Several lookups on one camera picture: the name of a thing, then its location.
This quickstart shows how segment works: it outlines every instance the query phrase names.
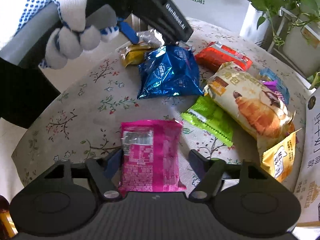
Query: blue snack bag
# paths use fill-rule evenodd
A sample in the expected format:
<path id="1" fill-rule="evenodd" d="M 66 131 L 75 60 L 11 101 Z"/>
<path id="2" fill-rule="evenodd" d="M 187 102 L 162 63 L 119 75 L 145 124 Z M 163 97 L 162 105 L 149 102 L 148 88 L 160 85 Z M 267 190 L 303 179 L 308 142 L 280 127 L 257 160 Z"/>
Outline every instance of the blue snack bag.
<path id="1" fill-rule="evenodd" d="M 284 85 L 283 81 L 269 68 L 264 68 L 259 71 L 259 79 L 265 81 L 277 81 L 276 89 L 283 95 L 286 105 L 290 102 L 290 94 L 288 88 Z"/>
<path id="2" fill-rule="evenodd" d="M 199 67 L 190 50 L 168 45 L 145 55 L 139 65 L 141 89 L 137 99 L 203 96 L 199 88 Z"/>

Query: red snack package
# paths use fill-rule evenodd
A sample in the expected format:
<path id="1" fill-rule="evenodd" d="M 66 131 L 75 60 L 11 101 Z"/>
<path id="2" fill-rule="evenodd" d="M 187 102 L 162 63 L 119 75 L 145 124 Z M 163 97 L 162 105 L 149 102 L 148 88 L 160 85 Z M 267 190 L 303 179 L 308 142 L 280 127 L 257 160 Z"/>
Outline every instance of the red snack package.
<path id="1" fill-rule="evenodd" d="M 178 142 L 182 124 L 175 120 L 123 122 L 124 161 L 119 191 L 172 192 L 186 187 L 179 179 Z"/>
<path id="2" fill-rule="evenodd" d="M 233 61 L 244 71 L 247 71 L 252 64 L 252 60 L 248 57 L 236 52 L 234 49 L 222 45 L 218 41 L 210 42 L 207 48 L 204 48 L 195 55 L 195 58 L 199 65 L 202 65 L 213 72 L 217 72 L 221 64 L 226 62 Z"/>

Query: black ribbed surface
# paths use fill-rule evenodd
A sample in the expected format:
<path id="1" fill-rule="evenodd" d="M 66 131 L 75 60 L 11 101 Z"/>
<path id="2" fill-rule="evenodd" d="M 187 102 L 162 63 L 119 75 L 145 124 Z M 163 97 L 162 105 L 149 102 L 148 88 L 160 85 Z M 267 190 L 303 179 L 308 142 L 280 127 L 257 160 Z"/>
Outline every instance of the black ribbed surface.
<path id="1" fill-rule="evenodd" d="M 183 193 L 131 192 L 122 201 L 104 204 L 91 222 L 73 233 L 50 238 L 21 233 L 15 239 L 233 240 L 252 238 L 226 229 L 217 222 L 206 205 L 188 201 Z M 272 238 L 272 240 L 294 239 L 296 238 L 290 234 Z"/>

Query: floral tablecloth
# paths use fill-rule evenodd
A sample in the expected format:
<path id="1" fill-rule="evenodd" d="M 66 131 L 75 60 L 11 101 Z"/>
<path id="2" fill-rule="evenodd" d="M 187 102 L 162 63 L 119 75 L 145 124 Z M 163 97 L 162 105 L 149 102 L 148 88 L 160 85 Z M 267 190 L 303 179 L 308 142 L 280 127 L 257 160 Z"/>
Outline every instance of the floral tablecloth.
<path id="1" fill-rule="evenodd" d="M 260 69 L 269 67 L 288 87 L 291 96 L 289 110 L 296 111 L 295 127 L 302 128 L 297 134 L 299 143 L 293 171 L 283 182 L 293 191 L 303 153 L 305 102 L 310 91 L 289 66 L 262 48 L 215 25 L 192 18 L 188 18 L 188 21 L 194 30 L 189 42 L 196 48 L 195 53 L 211 41 L 220 41 L 253 61 L 250 74 L 256 76 Z M 134 66 L 122 67 L 119 51 L 120 48 L 106 56 L 85 77 L 64 91 L 22 137 L 12 159 L 24 186 L 58 160 L 69 159 L 79 163 L 95 156 L 106 156 L 121 145 L 121 122 L 141 119 L 180 120 L 180 113 L 195 102 L 195 97 L 137 100 L 140 88 L 138 69 Z M 201 67 L 200 72 L 202 80 L 212 75 Z M 240 163 L 243 159 L 259 162 L 255 140 L 237 124 L 234 129 L 234 145 L 227 147 L 210 133 L 188 122 L 184 123 L 179 142 L 179 165 L 180 179 L 187 186 L 187 194 L 199 182 L 187 161 L 190 149 L 196 149 L 207 158 L 221 158 L 227 163 Z"/>

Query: shiny blue foil wrapper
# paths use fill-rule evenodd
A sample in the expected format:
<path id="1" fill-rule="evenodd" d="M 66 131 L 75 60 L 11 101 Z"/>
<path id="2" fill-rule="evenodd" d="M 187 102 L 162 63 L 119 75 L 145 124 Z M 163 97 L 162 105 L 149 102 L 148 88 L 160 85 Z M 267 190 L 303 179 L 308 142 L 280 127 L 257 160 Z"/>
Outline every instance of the shiny blue foil wrapper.
<path id="1" fill-rule="evenodd" d="M 139 65 L 141 89 L 137 99 L 201 95 L 199 67 L 190 50 L 162 46 Z"/>

